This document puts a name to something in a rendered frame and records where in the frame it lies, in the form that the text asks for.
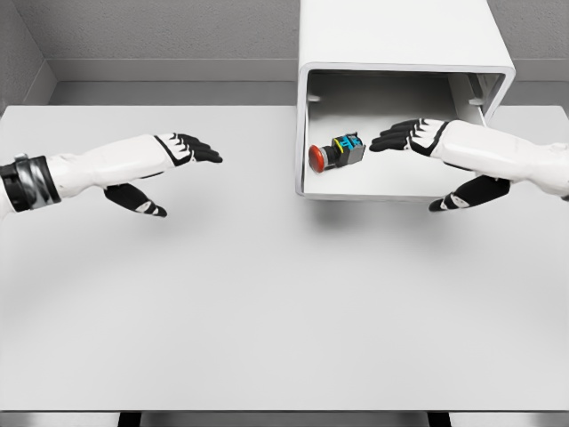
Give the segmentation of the white tabletop storage cabinet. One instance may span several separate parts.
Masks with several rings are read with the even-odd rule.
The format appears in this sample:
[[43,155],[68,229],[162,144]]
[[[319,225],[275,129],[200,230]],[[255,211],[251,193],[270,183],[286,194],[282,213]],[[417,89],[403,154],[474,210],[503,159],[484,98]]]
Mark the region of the white tabletop storage cabinet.
[[486,119],[516,76],[486,0],[301,0],[299,120],[309,72],[329,69],[478,74]]

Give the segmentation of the white cabinet drawer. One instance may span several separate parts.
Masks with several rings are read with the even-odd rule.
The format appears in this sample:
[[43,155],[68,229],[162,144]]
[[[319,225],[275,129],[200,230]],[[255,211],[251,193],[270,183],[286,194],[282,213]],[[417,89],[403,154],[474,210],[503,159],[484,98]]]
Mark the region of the white cabinet drawer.
[[296,189],[308,198],[430,201],[474,173],[412,151],[366,151],[361,161],[315,173],[309,147],[346,133],[370,144],[393,124],[415,118],[481,125],[482,89],[472,73],[310,70],[299,82]]

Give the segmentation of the red button load switch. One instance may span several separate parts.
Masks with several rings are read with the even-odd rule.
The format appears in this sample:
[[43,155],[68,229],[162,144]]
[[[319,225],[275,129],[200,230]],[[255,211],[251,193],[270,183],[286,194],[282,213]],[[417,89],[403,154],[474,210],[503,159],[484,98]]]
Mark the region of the red button load switch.
[[362,160],[364,153],[365,145],[357,132],[346,133],[332,138],[330,145],[311,145],[309,165],[314,172],[321,173],[326,169],[355,164]]

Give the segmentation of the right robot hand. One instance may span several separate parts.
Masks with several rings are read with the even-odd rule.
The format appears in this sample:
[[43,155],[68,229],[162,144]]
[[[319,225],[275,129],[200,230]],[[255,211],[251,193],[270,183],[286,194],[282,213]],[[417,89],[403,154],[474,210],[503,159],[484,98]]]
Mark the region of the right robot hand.
[[509,193],[521,179],[524,159],[515,136],[462,120],[416,118],[392,125],[372,140],[370,150],[410,150],[477,177],[429,205],[431,212],[466,209]]

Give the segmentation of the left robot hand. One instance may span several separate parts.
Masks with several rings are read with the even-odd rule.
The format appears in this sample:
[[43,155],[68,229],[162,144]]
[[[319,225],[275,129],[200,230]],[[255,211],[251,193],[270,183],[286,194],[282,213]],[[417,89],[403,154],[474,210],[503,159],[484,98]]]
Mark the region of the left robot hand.
[[111,202],[137,214],[164,218],[167,212],[131,184],[189,162],[219,164],[219,152],[184,133],[141,135],[116,141],[85,154],[94,185]]

